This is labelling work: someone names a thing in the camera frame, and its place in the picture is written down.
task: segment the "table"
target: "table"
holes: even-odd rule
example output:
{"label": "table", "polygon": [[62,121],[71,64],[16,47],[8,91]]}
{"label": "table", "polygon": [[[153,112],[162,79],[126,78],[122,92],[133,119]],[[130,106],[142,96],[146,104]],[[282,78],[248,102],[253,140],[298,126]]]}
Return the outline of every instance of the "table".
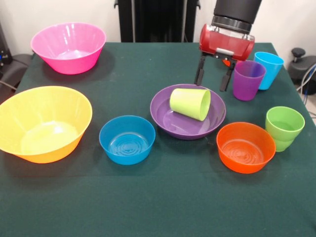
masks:
{"label": "table", "polygon": [[[255,51],[275,53],[270,43]],[[1,237],[309,237],[316,234],[316,128],[284,68],[267,91],[242,102],[219,92],[226,67],[207,58],[202,82],[226,103],[222,125],[264,126],[276,105],[302,113],[306,126],[289,149],[251,175],[220,161],[216,134],[175,139],[157,128],[149,157],[133,166],[111,162],[98,142],[101,127],[121,115],[152,123],[152,97],[166,86],[193,83],[196,43],[107,43],[97,65],[81,75],[54,72],[34,57],[18,88],[63,85],[93,106],[75,151],[34,164],[0,152]]]}

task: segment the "lime green cup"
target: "lime green cup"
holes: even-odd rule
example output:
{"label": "lime green cup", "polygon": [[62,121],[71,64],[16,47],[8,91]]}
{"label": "lime green cup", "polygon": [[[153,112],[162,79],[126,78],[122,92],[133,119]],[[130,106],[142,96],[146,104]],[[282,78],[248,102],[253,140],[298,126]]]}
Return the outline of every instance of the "lime green cup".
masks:
{"label": "lime green cup", "polygon": [[205,89],[174,89],[170,108],[180,114],[203,121],[211,104],[211,92]]}
{"label": "lime green cup", "polygon": [[304,126],[304,117],[292,108],[277,106],[267,112],[266,131],[273,137],[277,152],[288,148]]}

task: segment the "purple cup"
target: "purple cup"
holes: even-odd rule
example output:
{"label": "purple cup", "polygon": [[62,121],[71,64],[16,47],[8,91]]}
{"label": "purple cup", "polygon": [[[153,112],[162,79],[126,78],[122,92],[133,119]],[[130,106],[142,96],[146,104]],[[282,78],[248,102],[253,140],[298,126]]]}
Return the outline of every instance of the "purple cup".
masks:
{"label": "purple cup", "polygon": [[211,105],[204,121],[173,112],[170,108],[170,95],[176,88],[207,89],[194,84],[178,84],[159,91],[152,99],[150,113],[155,123],[171,136],[183,140],[195,140],[217,129],[224,121],[226,107],[221,97],[211,92]]}
{"label": "purple cup", "polygon": [[266,68],[254,61],[238,62],[234,70],[233,94],[242,101],[255,98]]}

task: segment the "purple bowl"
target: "purple bowl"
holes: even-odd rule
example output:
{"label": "purple bowl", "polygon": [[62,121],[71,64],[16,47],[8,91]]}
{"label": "purple bowl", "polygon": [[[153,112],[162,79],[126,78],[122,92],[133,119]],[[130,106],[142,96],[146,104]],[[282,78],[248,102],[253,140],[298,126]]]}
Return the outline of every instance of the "purple bowl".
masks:
{"label": "purple bowl", "polygon": [[224,101],[211,91],[211,106],[204,121],[173,112],[169,105],[172,91],[176,88],[207,89],[194,84],[178,84],[159,91],[152,99],[150,113],[155,123],[171,136],[183,140],[195,140],[211,133],[224,121],[226,107]]}

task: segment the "bowl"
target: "bowl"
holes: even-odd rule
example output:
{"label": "bowl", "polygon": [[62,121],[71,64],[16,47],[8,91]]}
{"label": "bowl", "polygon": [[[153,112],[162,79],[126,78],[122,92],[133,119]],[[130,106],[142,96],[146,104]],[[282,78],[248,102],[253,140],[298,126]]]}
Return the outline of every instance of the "bowl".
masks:
{"label": "bowl", "polygon": [[92,118],[89,100],[62,86],[20,92],[0,105],[0,150],[34,163],[70,154]]}
{"label": "bowl", "polygon": [[31,48],[55,71],[73,75],[96,64],[105,42],[106,35],[99,27],[70,22],[38,32],[31,40]]}
{"label": "bowl", "polygon": [[113,162],[132,165],[149,155],[155,137],[150,122],[142,117],[126,115],[108,121],[100,131],[99,141]]}
{"label": "bowl", "polygon": [[207,89],[194,84],[178,84],[166,87],[159,91],[152,99],[150,112],[155,123],[173,137],[183,140],[195,140],[211,133],[224,121],[226,107],[221,97],[211,92],[211,105],[204,121],[173,112],[169,99],[176,88]]}
{"label": "bowl", "polygon": [[272,136],[247,122],[233,122],[222,127],[216,142],[223,164],[242,174],[258,172],[276,153]]}

